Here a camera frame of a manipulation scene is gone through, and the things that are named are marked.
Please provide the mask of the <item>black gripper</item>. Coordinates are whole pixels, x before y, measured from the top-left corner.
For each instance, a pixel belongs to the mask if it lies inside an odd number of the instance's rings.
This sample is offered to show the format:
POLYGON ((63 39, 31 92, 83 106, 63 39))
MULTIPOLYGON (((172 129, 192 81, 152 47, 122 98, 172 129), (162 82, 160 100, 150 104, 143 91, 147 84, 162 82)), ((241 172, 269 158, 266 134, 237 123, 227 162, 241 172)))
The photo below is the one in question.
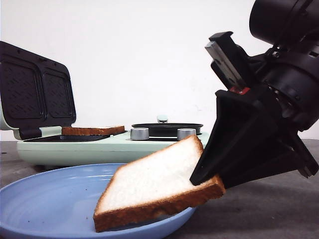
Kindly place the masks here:
POLYGON ((319 119, 319 46, 298 44, 289 51, 254 56, 257 79, 267 89, 240 95, 216 92, 217 119, 190 177, 199 185, 218 174, 234 175, 236 166, 279 127, 309 129, 319 119))

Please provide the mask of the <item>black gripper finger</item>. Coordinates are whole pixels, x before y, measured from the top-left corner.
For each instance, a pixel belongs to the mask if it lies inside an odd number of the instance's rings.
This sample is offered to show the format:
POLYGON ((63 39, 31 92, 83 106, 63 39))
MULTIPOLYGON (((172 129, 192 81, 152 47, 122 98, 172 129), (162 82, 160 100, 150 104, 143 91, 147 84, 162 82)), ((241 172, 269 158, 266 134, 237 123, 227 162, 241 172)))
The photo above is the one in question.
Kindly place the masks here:
POLYGON ((227 163, 219 171, 226 189, 257 179, 297 170, 314 176, 319 165, 295 131, 272 136, 247 155, 227 163))

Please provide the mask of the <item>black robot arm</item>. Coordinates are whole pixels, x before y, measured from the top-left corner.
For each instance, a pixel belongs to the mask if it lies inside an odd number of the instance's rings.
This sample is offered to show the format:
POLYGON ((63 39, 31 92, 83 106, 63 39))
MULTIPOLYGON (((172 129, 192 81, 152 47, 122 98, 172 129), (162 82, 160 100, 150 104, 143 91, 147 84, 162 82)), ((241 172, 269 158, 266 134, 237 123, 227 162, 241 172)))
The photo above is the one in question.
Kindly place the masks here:
POLYGON ((247 55, 230 31, 206 46, 225 90, 216 92, 217 119, 190 177, 194 185, 214 175, 231 188, 294 170, 318 172, 298 132, 319 118, 319 3, 257 0, 249 27, 272 45, 265 53, 247 55))

